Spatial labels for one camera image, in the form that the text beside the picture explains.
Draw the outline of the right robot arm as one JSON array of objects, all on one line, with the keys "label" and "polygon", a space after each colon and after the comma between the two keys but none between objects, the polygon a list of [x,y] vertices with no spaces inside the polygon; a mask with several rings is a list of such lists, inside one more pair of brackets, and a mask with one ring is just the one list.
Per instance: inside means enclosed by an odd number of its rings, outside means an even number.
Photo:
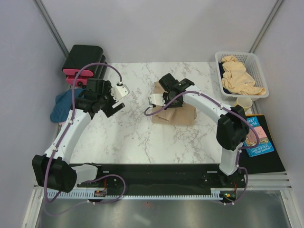
[{"label": "right robot arm", "polygon": [[194,82],[187,78],[178,81],[171,74],[159,80],[164,89],[162,106],[165,108],[182,107],[184,104],[194,106],[217,124],[216,139],[222,147],[218,183],[223,187],[235,181],[234,172],[238,168],[239,150],[244,144],[249,126],[245,120],[242,107],[231,107],[203,93]]}]

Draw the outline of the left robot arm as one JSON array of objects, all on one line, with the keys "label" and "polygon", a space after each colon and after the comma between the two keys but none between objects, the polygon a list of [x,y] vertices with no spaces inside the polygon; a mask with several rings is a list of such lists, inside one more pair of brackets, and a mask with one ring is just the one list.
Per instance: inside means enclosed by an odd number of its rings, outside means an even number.
[{"label": "left robot arm", "polygon": [[52,145],[43,155],[35,155],[32,167],[39,186],[69,193],[77,184],[88,181],[94,187],[104,182],[104,175],[93,165],[71,167],[74,148],[84,129],[99,111],[110,117],[124,108],[118,103],[129,94],[126,85],[112,85],[110,81],[90,79],[78,96],[72,97],[67,120]]}]

